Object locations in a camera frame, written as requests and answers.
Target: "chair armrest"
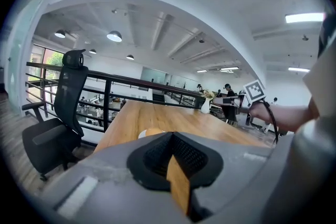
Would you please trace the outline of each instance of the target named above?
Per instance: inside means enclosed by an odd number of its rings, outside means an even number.
[[[30,103],[30,104],[24,104],[22,106],[22,110],[28,110],[28,109],[36,109],[39,108],[40,106],[43,106],[44,103],[43,102],[37,102],[37,103]]]
[[[40,146],[42,144],[48,143],[49,141],[55,139],[58,137],[61,133],[65,132],[67,130],[65,125],[59,125],[55,128],[52,128],[48,130],[47,132],[41,133],[37,135],[35,138],[33,138],[33,142],[35,145]]]

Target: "flower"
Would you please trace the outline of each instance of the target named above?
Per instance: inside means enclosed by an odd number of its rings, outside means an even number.
[[[201,95],[202,97],[209,98],[210,100],[215,98],[214,92],[211,92],[209,90],[204,90],[203,94]]]

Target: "office chair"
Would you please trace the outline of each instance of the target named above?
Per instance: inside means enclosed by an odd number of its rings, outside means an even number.
[[[54,101],[54,109],[58,118],[43,121],[39,107],[43,102],[25,104],[22,110],[33,109],[38,124],[24,129],[22,140],[29,160],[40,172],[40,179],[46,181],[45,174],[58,165],[64,170],[70,162],[78,159],[72,154],[80,147],[84,136],[76,118],[78,100],[88,75],[88,68],[83,66],[85,50],[72,50],[64,54],[63,67]]]

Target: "ceiling beam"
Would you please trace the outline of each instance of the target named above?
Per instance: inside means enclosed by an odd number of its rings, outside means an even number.
[[[135,25],[137,23],[136,21],[136,12],[138,8],[136,5],[133,4],[127,4],[127,14],[128,14],[128,24],[129,24],[129,29],[131,32],[131,42],[132,44],[138,46],[139,45],[139,40],[137,36],[137,31],[135,29]]]
[[[174,17],[170,14],[165,14],[164,12],[160,12],[158,21],[156,22],[155,31],[153,35],[153,41],[151,45],[152,50],[156,50],[164,35],[167,33],[170,24],[174,20]]]
[[[65,18],[68,18],[70,20],[73,20],[83,31],[87,31],[87,26],[90,26],[90,27],[93,27],[95,28],[96,30],[98,31],[101,31],[102,33],[104,33],[104,35],[106,35],[106,31],[103,30],[103,29],[100,29],[99,27],[93,25],[93,24],[90,24],[90,23],[86,23],[86,22],[83,22],[81,19],[78,19],[72,15],[69,15],[69,14],[64,14],[64,17]],[[92,41],[95,41],[95,39],[93,37],[90,37],[88,38],[87,35],[85,35],[84,33],[81,33],[81,35],[87,39],[90,43],[92,43]]]
[[[88,7],[89,12],[94,16],[94,18],[97,20],[98,24],[100,25],[101,29],[104,29],[106,32],[108,32],[108,28],[103,23],[103,21],[99,18],[98,14],[95,12],[95,9],[91,6],[90,3],[86,3],[86,6]]]
[[[310,22],[301,25],[285,25],[252,33],[254,40],[283,36],[318,35],[321,23]]]
[[[175,47],[168,52],[167,56],[172,57],[174,54],[176,54],[179,50],[181,50],[184,46],[186,46],[189,42],[191,42],[194,38],[196,38],[198,35],[200,35],[202,32],[198,30],[197,28],[194,28],[192,31],[192,34],[187,34],[184,36],[184,38],[175,45]]]
[[[197,54],[194,54],[184,60],[181,61],[181,63],[189,63],[189,62],[193,62],[193,61],[196,61],[196,60],[199,60],[199,59],[202,59],[204,57],[208,57],[212,54],[217,54],[221,51],[224,51],[225,48],[211,48],[211,49],[208,49],[208,50],[204,50],[204,51],[201,51]]]

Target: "desk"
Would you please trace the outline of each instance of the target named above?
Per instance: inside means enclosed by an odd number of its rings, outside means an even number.
[[[266,146],[216,117],[202,114],[200,110],[129,100],[108,127],[94,152],[136,140],[143,130],[149,128],[186,132],[235,144]],[[173,198],[186,213],[189,183],[174,157],[168,167],[167,179],[172,184]]]

